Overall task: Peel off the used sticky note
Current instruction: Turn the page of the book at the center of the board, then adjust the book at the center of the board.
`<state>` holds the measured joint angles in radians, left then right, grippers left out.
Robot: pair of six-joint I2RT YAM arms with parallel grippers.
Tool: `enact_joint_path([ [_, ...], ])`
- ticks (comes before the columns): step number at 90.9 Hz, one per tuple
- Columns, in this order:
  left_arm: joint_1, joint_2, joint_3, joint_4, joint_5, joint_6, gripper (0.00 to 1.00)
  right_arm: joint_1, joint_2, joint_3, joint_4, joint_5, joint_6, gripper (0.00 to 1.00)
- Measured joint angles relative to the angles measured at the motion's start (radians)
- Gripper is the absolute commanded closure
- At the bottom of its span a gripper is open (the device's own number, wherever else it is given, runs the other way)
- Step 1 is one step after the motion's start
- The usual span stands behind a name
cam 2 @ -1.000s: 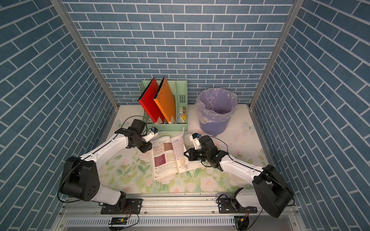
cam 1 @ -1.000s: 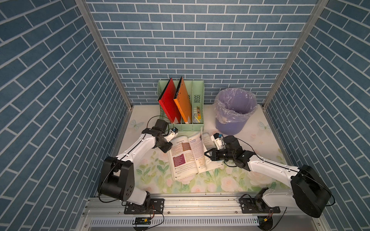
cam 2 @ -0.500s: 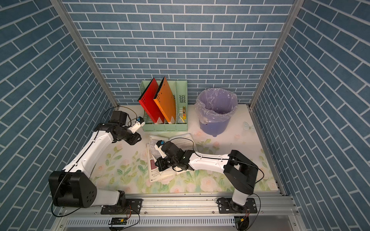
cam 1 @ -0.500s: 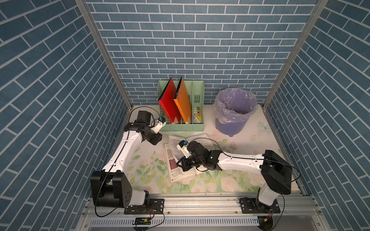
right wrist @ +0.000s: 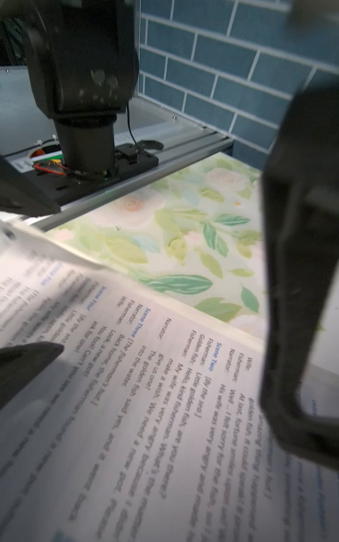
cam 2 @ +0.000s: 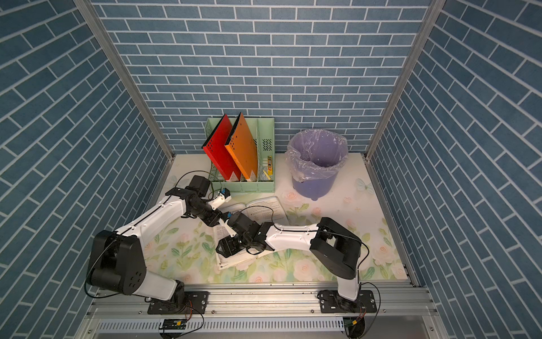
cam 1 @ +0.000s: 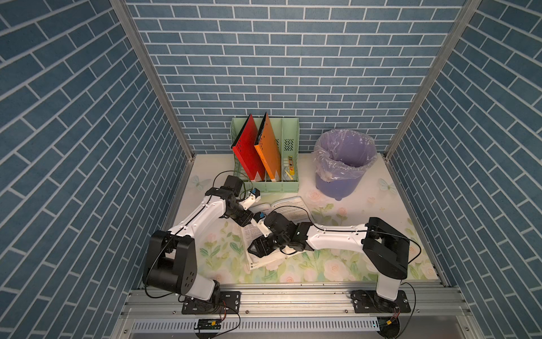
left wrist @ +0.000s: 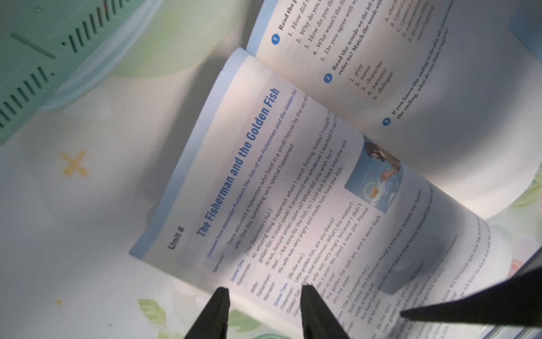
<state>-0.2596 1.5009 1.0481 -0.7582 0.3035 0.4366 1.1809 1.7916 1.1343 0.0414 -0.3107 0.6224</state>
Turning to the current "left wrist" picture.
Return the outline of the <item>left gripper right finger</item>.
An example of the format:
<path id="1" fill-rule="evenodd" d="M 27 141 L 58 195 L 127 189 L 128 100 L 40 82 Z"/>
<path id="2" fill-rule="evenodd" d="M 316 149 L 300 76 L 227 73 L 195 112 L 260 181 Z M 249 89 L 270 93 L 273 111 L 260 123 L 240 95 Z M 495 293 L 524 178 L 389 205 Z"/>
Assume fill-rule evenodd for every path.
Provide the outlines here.
<path id="1" fill-rule="evenodd" d="M 300 308 L 304 338 L 349 339 L 343 327 L 341 327 L 316 288 L 312 285 L 302 286 Z"/>

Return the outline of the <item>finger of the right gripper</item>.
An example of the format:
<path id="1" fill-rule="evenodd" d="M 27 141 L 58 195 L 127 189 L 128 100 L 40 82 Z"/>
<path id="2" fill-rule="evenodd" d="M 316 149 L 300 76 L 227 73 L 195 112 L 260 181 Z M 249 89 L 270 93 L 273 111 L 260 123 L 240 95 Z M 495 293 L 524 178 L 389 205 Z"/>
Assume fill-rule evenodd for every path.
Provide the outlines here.
<path id="1" fill-rule="evenodd" d="M 541 269 L 464 299 L 404 310 L 410 321 L 541 327 Z"/>

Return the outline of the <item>English textbook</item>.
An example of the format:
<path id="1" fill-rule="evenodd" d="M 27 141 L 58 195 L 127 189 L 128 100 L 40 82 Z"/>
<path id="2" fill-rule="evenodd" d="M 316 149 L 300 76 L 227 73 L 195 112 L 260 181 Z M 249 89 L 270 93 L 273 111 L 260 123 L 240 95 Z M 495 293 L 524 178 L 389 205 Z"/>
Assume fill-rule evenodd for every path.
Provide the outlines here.
<path id="1" fill-rule="evenodd" d="M 540 1 L 264 1 L 130 253 L 300 336 L 304 285 L 354 338 L 512 275 L 540 226 Z"/>

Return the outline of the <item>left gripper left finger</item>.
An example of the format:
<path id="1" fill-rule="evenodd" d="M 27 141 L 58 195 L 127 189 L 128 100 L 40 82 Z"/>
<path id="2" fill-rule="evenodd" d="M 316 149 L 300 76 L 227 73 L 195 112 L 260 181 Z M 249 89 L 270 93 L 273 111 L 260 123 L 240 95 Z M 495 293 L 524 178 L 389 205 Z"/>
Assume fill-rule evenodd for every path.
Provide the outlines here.
<path id="1" fill-rule="evenodd" d="M 230 292 L 219 287 L 196 319 L 185 339 L 225 339 L 230 312 Z"/>

